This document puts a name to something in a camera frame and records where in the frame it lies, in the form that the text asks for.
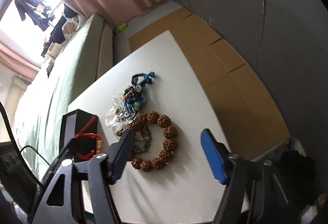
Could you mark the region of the white organza pouch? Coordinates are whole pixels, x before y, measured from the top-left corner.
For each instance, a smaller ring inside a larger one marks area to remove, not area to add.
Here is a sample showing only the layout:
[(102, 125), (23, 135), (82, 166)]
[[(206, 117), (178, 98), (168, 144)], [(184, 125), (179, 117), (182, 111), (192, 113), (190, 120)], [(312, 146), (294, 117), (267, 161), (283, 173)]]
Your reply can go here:
[(124, 94), (119, 93), (112, 97), (112, 107), (107, 112), (105, 124), (112, 133), (120, 136), (127, 129), (128, 124), (134, 119), (134, 111), (126, 107)]

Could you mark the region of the black jewelry box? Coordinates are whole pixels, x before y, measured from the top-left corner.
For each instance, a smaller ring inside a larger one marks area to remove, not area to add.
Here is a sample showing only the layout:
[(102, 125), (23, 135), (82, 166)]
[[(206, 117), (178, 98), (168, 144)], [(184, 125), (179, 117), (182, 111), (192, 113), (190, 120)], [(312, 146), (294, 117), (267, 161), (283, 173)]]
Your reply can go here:
[(59, 150), (73, 139), (73, 161), (83, 162), (93, 158), (102, 150), (102, 139), (98, 134), (98, 116), (81, 109), (63, 115), (59, 135)]

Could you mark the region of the flattened brown cardboard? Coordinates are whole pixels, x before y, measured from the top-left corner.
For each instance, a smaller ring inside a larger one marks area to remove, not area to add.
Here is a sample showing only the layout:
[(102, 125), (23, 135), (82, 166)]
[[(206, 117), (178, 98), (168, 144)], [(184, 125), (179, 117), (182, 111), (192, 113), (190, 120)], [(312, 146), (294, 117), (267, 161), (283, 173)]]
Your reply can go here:
[(165, 31), (171, 32), (194, 70), (232, 151), (251, 160), (290, 137), (279, 109), (250, 65), (189, 10), (175, 10), (132, 35), (130, 50)]

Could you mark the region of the green blanket bed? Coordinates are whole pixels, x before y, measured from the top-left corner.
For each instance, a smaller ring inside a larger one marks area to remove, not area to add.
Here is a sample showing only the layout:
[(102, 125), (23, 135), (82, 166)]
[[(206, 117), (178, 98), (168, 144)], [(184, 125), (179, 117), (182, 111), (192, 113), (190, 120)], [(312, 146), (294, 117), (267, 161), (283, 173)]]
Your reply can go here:
[(113, 31), (94, 14), (68, 41), (51, 71), (42, 65), (19, 100), (12, 126), (22, 155), (41, 179), (59, 154), (62, 117), (68, 106), (113, 67)]

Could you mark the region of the yellow green toy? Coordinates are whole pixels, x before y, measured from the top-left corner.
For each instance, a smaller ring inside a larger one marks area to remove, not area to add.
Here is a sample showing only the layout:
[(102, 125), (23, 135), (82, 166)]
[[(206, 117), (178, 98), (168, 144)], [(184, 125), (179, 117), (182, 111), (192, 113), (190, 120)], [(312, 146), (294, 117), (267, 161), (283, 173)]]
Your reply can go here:
[(117, 29), (119, 31), (124, 31), (127, 27), (128, 27), (127, 23), (122, 23), (117, 27)]

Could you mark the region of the pile of clothes on bed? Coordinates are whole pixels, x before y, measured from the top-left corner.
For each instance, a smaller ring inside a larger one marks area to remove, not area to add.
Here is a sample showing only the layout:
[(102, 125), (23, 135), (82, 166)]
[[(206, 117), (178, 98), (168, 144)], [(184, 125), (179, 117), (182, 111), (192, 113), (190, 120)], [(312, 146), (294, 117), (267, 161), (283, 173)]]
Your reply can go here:
[(44, 58), (52, 46), (67, 43), (73, 34), (86, 23), (86, 20), (84, 16), (64, 4), (62, 16), (51, 31), (49, 38), (43, 44), (41, 57)]

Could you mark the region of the hanging dark clothes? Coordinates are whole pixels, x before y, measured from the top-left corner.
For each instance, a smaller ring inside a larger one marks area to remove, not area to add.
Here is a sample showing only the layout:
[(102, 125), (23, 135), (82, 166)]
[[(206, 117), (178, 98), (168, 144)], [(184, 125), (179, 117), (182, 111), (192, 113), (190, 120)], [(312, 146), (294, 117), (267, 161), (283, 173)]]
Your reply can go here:
[(43, 32), (49, 27), (49, 21), (54, 19), (50, 15), (52, 8), (45, 0), (15, 0), (14, 3), (21, 21), (29, 16), (34, 25)]

